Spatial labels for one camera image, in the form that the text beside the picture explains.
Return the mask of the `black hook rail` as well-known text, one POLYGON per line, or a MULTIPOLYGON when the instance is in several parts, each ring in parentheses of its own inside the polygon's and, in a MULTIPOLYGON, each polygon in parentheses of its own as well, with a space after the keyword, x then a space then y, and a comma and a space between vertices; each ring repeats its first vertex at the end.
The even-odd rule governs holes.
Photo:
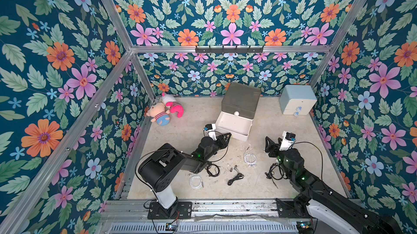
POLYGON ((264 47, 258 46, 196 46, 194 49, 196 53, 208 54, 251 54, 262 53, 264 51, 264 47))

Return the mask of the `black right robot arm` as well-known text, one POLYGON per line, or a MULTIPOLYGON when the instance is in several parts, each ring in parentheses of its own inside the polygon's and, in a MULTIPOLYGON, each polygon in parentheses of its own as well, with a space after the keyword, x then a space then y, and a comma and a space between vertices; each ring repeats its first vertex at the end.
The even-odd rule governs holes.
POLYGON ((291 209, 296 216, 322 221, 341 234, 400 234, 398 222, 371 212, 333 190, 308 171, 305 160, 294 148, 295 134, 286 133, 274 142, 265 139, 265 153, 275 158, 266 177, 273 182, 288 180, 298 192, 291 209))

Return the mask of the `light blue small cabinet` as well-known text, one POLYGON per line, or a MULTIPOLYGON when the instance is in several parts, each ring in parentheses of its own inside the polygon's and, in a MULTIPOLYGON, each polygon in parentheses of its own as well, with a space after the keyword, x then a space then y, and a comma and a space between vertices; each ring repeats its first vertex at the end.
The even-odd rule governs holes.
POLYGON ((317 102, 310 85, 286 85, 279 99, 283 115, 306 116, 317 102))

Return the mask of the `black earphones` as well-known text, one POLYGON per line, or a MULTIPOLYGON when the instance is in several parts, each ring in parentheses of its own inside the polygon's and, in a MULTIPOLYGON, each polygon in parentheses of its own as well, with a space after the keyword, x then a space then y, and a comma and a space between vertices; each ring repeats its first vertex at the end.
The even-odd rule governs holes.
POLYGON ((218 165, 214 163, 209 162, 207 166, 205 167, 205 170, 209 177, 216 178, 220 176, 220 168, 218 165))
POLYGON ((285 179, 285 174, 278 163, 273 163, 268 172, 265 172, 265 176, 268 180, 272 181, 276 188, 278 188, 276 182, 285 179))
POLYGON ((237 165, 235 165, 230 172, 236 172, 236 175, 232 179, 228 180, 228 186, 231 186, 234 182, 244 178, 244 175, 238 170, 237 165))

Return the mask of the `blue pig plush toy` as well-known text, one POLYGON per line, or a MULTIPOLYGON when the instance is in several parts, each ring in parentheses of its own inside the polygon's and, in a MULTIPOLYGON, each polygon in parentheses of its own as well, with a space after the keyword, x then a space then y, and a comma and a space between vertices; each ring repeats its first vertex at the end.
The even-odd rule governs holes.
POLYGON ((149 107, 146 116, 151 118, 152 123, 160 126, 165 126, 170 122, 170 111, 166 110, 163 103, 157 103, 149 107))

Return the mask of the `pink white plush toy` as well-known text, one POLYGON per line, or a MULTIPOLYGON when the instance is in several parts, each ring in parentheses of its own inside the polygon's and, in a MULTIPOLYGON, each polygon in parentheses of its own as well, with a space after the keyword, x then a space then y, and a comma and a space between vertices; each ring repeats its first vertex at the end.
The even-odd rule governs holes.
POLYGON ((167 93, 162 93, 161 100, 165 107, 171 112, 176 113, 178 118, 181 118, 184 115, 184 107, 177 102, 173 95, 167 93))

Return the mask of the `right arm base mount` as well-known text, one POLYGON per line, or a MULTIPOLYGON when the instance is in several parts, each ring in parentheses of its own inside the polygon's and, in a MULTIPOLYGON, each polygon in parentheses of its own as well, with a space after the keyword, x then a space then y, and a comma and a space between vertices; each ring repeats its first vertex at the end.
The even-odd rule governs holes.
POLYGON ((280 218, 310 218, 306 209, 301 205, 295 205, 294 200, 275 198, 275 203, 280 218))

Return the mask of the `white drawer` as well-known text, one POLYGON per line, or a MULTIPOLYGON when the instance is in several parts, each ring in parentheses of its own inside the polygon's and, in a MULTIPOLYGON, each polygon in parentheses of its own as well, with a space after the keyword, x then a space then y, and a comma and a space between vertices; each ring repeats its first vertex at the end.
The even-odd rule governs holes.
POLYGON ((249 138, 253 120, 221 112, 215 125, 218 132, 222 134, 230 133, 232 138, 246 142, 249 138))

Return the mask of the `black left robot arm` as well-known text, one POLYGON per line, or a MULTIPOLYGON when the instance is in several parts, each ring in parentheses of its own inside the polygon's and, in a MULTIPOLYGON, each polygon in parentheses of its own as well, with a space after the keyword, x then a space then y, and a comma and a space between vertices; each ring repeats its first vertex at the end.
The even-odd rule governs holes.
POLYGON ((172 212, 178 206, 178 198, 174 194, 171 182, 179 171, 199 174, 209 170, 216 164, 211 158, 220 150, 227 149, 231 139, 230 133, 221 134, 217 131, 212 136, 205 136, 192 154, 184 153, 166 143, 136 166, 136 177, 151 188, 159 206, 172 212))

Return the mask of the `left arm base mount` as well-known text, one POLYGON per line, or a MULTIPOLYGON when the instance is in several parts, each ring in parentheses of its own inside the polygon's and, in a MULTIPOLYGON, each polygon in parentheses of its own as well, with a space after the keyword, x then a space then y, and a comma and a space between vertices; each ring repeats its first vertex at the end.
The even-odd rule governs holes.
POLYGON ((157 201, 149 205, 148 219, 190 219, 193 203, 190 201, 176 201, 170 208, 164 209, 157 201))

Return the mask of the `three-drawer mini cabinet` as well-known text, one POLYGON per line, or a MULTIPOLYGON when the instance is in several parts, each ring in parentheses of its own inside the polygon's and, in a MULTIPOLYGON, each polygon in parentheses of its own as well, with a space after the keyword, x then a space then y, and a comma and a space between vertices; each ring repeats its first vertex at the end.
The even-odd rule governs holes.
POLYGON ((233 82, 225 93, 222 104, 247 107, 257 106, 260 95, 261 90, 257 87, 233 82))

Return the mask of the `white earphones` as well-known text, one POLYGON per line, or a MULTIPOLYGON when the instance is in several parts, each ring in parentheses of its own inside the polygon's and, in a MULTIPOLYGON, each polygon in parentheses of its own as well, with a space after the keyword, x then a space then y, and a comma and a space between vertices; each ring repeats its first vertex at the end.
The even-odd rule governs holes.
POLYGON ((257 157, 255 154, 251 153, 250 150, 251 146, 249 146, 243 155, 243 160, 247 164, 248 167, 253 168, 256 167, 257 157))
POLYGON ((189 175, 189 184, 193 189, 201 189, 204 187, 203 179, 198 174, 190 174, 189 175))

